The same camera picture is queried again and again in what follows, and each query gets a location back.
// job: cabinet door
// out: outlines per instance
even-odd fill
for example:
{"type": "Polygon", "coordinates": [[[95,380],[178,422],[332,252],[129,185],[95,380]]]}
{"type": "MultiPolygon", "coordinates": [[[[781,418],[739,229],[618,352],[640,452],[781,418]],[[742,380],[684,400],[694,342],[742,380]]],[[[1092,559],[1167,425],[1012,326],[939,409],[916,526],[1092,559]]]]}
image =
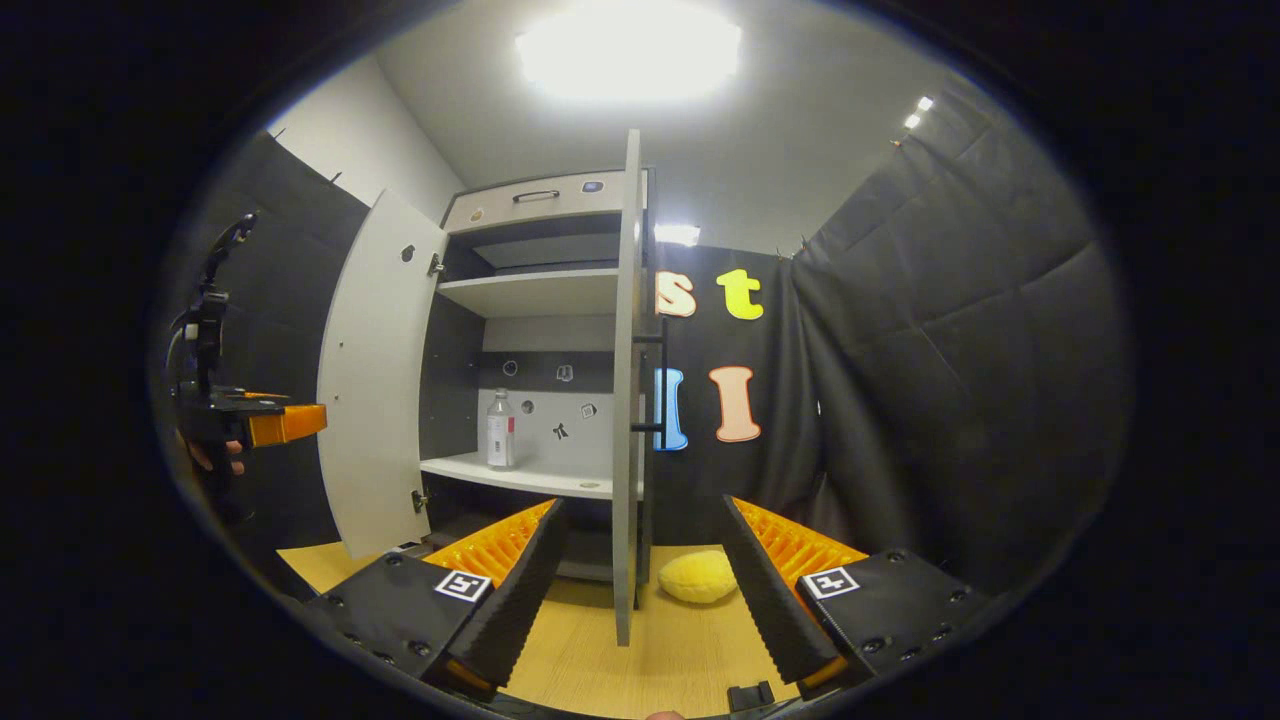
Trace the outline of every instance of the cabinet door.
{"type": "Polygon", "coordinates": [[[618,644],[631,643],[631,607],[636,593],[636,507],[639,443],[631,432],[637,420],[640,363],[632,341],[640,327],[640,238],[644,186],[640,182],[640,132],[627,132],[622,177],[622,232],[618,245],[618,301],[613,337],[613,607],[618,644]]]}
{"type": "Polygon", "coordinates": [[[352,557],[430,532],[417,447],[419,379],[445,233],[383,191],[356,234],[329,305],[316,383],[329,427],[316,436],[325,495],[352,557]]]}

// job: white wall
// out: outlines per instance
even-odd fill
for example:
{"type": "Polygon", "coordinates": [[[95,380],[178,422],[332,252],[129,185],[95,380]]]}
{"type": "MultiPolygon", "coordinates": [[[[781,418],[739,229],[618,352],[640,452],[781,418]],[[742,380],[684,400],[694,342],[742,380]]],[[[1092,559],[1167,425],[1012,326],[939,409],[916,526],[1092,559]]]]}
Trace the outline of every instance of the white wall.
{"type": "Polygon", "coordinates": [[[367,55],[311,91],[268,128],[289,152],[369,206],[390,188],[439,224],[462,190],[453,168],[367,55]]]}

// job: ceiling light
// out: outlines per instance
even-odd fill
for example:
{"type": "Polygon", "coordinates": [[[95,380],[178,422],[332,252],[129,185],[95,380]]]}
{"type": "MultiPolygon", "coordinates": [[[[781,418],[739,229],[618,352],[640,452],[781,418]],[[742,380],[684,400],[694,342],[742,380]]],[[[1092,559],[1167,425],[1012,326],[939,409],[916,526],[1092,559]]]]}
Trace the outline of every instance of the ceiling light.
{"type": "Polygon", "coordinates": [[[654,225],[653,237],[658,242],[675,242],[685,247],[698,245],[698,236],[701,234],[698,225],[654,225]]]}
{"type": "Polygon", "coordinates": [[[716,87],[737,70],[741,28],[698,8],[595,1],[516,38],[525,77],[561,97],[666,100],[716,87]]]}

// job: ceiling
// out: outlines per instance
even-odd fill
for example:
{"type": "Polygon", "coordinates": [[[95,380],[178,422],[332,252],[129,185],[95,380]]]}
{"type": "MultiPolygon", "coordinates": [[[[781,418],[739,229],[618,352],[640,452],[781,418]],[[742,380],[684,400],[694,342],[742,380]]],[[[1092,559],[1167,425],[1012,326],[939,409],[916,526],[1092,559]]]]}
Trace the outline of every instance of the ceiling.
{"type": "Polygon", "coordinates": [[[515,37],[568,0],[461,3],[378,60],[467,187],[621,167],[626,131],[639,128],[659,223],[700,225],[703,245],[790,255],[886,159],[948,70],[817,3],[696,4],[742,28],[739,69],[678,102],[568,102],[526,81],[515,37]]]}

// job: water bottle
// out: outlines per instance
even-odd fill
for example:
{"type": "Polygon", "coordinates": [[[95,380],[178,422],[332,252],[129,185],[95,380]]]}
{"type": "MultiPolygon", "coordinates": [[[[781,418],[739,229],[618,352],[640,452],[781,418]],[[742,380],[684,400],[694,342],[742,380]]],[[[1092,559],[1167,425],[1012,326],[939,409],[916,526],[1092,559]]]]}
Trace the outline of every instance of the water bottle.
{"type": "Polygon", "coordinates": [[[494,470],[509,470],[515,465],[512,445],[516,439],[516,415],[507,402],[507,389],[494,392],[493,405],[485,414],[485,460],[494,470]]]}

